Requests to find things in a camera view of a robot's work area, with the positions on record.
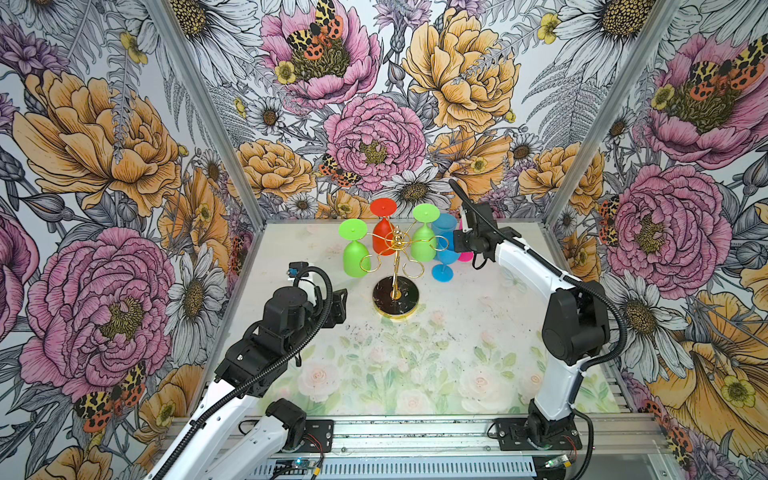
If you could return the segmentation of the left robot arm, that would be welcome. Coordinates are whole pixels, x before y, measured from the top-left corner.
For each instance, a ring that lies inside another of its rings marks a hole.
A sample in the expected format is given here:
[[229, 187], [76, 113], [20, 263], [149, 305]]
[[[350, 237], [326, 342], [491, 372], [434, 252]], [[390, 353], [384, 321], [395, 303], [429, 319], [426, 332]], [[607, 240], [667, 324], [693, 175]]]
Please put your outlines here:
[[291, 284], [276, 289], [261, 320], [232, 344], [181, 432], [148, 473], [150, 479], [244, 479], [270, 457], [299, 448], [307, 414], [289, 400], [272, 402], [234, 446], [224, 445], [272, 384], [299, 361], [323, 328], [346, 319], [346, 292], [306, 262], [290, 265]]

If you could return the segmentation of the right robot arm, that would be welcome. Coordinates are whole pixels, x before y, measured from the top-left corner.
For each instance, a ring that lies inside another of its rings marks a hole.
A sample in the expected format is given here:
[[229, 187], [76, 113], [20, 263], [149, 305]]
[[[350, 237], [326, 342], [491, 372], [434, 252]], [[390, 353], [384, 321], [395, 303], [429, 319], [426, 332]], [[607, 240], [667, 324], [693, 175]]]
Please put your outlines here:
[[548, 261], [511, 227], [501, 228], [487, 203], [473, 202], [457, 181], [450, 187], [460, 199], [462, 227], [453, 232], [460, 253], [525, 281], [546, 302], [541, 337], [549, 355], [543, 383], [529, 403], [527, 419], [517, 430], [496, 425], [497, 437], [519, 439], [534, 449], [575, 436], [575, 400], [586, 373], [625, 350], [625, 315], [597, 282], [585, 282]]

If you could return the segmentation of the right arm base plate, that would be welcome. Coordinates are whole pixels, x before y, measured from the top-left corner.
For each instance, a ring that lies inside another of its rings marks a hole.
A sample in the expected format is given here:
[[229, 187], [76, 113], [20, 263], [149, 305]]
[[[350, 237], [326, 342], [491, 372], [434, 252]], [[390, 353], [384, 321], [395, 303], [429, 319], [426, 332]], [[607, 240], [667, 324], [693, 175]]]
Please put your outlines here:
[[580, 450], [582, 440], [572, 417], [558, 421], [507, 417], [492, 421], [486, 432], [501, 451]]

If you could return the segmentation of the green wine glass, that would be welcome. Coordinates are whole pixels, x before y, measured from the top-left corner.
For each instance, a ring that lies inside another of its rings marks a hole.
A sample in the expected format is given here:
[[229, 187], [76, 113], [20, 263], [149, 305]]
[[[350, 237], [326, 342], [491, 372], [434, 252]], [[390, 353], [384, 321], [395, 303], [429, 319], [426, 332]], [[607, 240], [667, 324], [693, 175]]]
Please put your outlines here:
[[432, 261], [437, 253], [437, 238], [431, 224], [439, 219], [441, 212], [435, 205], [423, 203], [417, 205], [412, 214], [420, 227], [412, 236], [411, 257], [420, 263]]
[[343, 251], [344, 272], [352, 278], [362, 278], [369, 273], [370, 254], [362, 240], [368, 235], [363, 220], [347, 219], [339, 226], [339, 235], [348, 242]]

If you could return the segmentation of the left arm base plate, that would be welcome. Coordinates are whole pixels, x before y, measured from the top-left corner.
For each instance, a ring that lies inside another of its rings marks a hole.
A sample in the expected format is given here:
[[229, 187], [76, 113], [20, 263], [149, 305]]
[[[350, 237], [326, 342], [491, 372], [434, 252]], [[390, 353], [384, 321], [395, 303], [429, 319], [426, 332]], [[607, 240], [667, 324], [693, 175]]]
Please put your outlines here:
[[283, 453], [327, 454], [332, 450], [335, 422], [309, 419], [288, 430]]

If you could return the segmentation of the light blue wine glass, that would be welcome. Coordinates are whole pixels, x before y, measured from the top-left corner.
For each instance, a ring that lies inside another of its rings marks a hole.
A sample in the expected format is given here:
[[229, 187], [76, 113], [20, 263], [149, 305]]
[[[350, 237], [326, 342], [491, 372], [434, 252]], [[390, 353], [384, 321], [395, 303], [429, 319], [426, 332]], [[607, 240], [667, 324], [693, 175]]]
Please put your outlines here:
[[436, 235], [448, 237], [457, 228], [458, 220], [450, 213], [441, 213], [432, 223], [432, 230]]

